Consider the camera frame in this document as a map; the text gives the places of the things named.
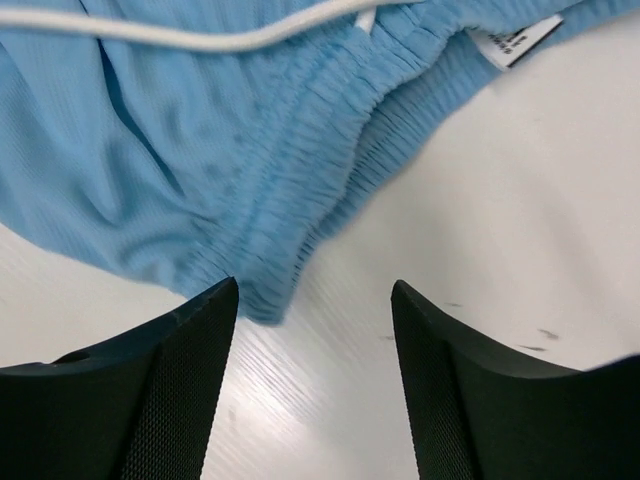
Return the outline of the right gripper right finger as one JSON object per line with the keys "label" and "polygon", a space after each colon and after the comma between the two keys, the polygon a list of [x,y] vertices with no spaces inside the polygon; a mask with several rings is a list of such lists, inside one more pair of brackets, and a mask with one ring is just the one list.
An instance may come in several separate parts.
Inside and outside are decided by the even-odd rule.
{"label": "right gripper right finger", "polygon": [[639,359],[578,371],[507,347],[404,281],[394,336],[423,479],[635,479]]}

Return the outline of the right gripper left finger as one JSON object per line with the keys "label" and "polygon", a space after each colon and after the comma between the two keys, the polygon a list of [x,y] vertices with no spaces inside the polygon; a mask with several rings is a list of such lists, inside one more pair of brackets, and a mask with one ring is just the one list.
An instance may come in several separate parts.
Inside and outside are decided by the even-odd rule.
{"label": "right gripper left finger", "polygon": [[54,362],[3,368],[2,477],[199,478],[238,302],[228,278]]}

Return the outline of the light blue shorts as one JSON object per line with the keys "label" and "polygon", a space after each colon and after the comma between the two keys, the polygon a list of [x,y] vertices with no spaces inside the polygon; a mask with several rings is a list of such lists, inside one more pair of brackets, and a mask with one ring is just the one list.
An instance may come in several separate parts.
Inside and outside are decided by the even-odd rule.
{"label": "light blue shorts", "polygon": [[278,322],[320,242],[527,50],[635,1],[5,1],[1,222]]}

